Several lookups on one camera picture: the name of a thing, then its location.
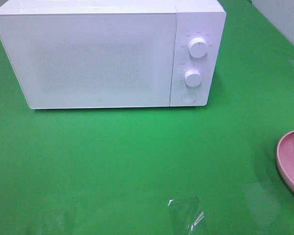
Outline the upper white microwave knob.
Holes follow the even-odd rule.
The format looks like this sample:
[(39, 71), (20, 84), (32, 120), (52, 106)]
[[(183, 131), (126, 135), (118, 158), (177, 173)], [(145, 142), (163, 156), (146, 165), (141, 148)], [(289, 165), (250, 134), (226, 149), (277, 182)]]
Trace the upper white microwave knob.
[(195, 37), (189, 41), (188, 50), (193, 58), (201, 58), (208, 52), (208, 42), (203, 37)]

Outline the white microwave oven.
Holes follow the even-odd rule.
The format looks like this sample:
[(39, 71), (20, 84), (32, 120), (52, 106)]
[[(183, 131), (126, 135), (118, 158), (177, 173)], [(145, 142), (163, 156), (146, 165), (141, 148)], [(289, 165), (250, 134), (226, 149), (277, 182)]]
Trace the white microwave oven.
[[(0, 15), (68, 14), (175, 14), (171, 94), (167, 107), (206, 105), (226, 20), (226, 12), (218, 1), (9, 0), (0, 6)], [(208, 52), (201, 58), (193, 58), (189, 54), (188, 43), (198, 36), (207, 40)], [(199, 86), (188, 87), (185, 84), (184, 74), (191, 69), (201, 73), (202, 82)], [(182, 95), (187, 92), (196, 93), (194, 103), (182, 101)]]

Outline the lower white microwave knob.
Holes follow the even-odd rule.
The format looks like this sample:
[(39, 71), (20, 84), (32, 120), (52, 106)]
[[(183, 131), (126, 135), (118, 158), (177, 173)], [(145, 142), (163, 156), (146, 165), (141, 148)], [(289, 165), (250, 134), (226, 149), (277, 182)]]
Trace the lower white microwave knob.
[(191, 69), (185, 72), (184, 74), (185, 84), (188, 87), (199, 86), (202, 82), (201, 73), (199, 70)]

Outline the round microwave door button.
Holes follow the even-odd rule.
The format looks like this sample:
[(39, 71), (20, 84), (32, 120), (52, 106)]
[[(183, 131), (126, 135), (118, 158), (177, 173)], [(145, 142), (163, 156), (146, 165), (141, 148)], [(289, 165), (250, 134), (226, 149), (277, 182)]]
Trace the round microwave door button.
[(196, 101), (196, 93), (187, 92), (182, 95), (182, 101), (187, 104), (192, 104)]

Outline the white microwave door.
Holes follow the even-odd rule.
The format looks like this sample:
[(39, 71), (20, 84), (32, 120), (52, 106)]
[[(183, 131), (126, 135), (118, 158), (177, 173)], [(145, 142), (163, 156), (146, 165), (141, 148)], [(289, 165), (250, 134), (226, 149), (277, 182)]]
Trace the white microwave door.
[(32, 109), (170, 103), (175, 14), (0, 15)]

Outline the white microwave knob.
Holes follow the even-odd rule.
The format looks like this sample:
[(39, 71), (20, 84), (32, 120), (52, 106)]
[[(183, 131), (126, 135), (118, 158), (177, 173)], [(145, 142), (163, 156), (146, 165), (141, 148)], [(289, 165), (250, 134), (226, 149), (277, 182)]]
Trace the white microwave knob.
[(199, 70), (191, 69), (185, 72), (184, 74), (185, 84), (188, 87), (199, 86), (202, 82), (201, 73)]
[(195, 37), (189, 41), (188, 50), (193, 58), (201, 58), (208, 52), (208, 42), (203, 37)]

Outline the pink plate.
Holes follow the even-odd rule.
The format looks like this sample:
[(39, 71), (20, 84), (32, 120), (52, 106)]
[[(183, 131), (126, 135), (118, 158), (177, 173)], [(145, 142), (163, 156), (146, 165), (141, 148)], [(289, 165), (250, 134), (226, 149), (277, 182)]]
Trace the pink plate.
[(276, 163), (280, 175), (294, 193), (294, 130), (286, 133), (278, 142)]

